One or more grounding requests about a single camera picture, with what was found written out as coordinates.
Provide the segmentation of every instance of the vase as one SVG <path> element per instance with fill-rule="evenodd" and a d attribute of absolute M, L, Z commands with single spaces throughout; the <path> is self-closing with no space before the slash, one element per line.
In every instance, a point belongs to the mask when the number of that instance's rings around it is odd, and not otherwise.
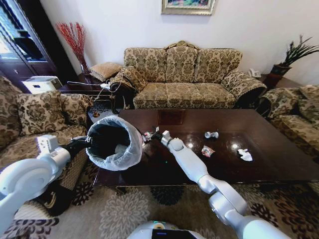
<path fill-rule="evenodd" d="M 264 80 L 264 84 L 269 88 L 275 88 L 277 83 L 282 79 L 284 74 L 286 74 L 291 69 L 290 66 L 280 66 L 274 65 L 271 72 L 267 75 Z"/>
<path fill-rule="evenodd" d="M 89 76 L 91 71 L 90 71 L 90 69 L 88 68 L 88 66 L 87 66 L 87 64 L 85 62 L 84 55 L 80 55 L 77 58 L 78 58 L 78 60 L 80 62 L 81 70 L 82 70 L 83 75 Z"/>

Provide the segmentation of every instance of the picture frame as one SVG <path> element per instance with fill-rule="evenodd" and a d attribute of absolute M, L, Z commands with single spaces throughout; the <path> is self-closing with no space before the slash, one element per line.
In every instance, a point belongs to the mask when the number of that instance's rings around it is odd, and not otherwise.
<path fill-rule="evenodd" d="M 162 14 L 212 15 L 215 0 L 161 0 Z"/>

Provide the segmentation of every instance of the coffee table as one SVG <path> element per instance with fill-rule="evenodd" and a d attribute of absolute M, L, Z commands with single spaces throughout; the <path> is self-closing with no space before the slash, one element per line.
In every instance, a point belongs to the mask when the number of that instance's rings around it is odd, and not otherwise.
<path fill-rule="evenodd" d="M 122 110 L 122 117 L 141 132 L 169 130 L 206 164 L 211 176 L 229 183 L 295 183 L 319 181 L 319 164 L 298 149 L 254 110 Z M 218 131 L 218 139 L 206 139 Z M 207 158 L 204 145 L 216 152 Z M 249 149 L 252 162 L 243 161 L 237 149 Z M 126 171 L 100 168 L 94 185 L 114 190 L 126 186 L 185 185 L 190 181 L 173 155 L 153 140 L 143 146 L 141 162 Z"/>

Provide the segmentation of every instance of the white wall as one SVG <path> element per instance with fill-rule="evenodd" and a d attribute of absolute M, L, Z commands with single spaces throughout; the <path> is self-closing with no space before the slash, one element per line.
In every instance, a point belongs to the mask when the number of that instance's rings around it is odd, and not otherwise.
<path fill-rule="evenodd" d="M 161 0 L 41 0 L 52 24 L 78 21 L 87 30 L 89 66 L 123 63 L 127 47 L 165 47 L 186 40 L 199 47 L 230 47 L 243 52 L 239 66 L 268 73 L 285 57 L 299 34 L 319 44 L 318 0 L 218 0 L 213 16 L 161 15 Z M 77 73 L 80 67 L 58 34 Z M 319 84 L 319 53 L 292 65 L 286 77 Z"/>

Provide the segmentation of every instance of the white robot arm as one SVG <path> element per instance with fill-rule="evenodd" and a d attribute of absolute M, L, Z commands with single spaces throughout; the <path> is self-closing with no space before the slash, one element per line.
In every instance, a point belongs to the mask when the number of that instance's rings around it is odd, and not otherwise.
<path fill-rule="evenodd" d="M 183 141 L 171 138 L 168 131 L 162 134 L 161 143 L 175 156 L 178 164 L 190 180 L 197 183 L 202 191 L 212 195 L 209 204 L 217 217 L 226 225 L 230 225 L 240 239 L 287 239 L 287 235 L 267 221 L 243 216 L 247 203 L 225 181 L 211 177 L 206 165 Z"/>
<path fill-rule="evenodd" d="M 10 226 L 16 211 L 28 200 L 40 196 L 59 177 L 66 163 L 89 144 L 86 137 L 58 146 L 55 136 L 37 138 L 41 154 L 37 158 L 17 161 L 0 174 L 0 235 Z"/>

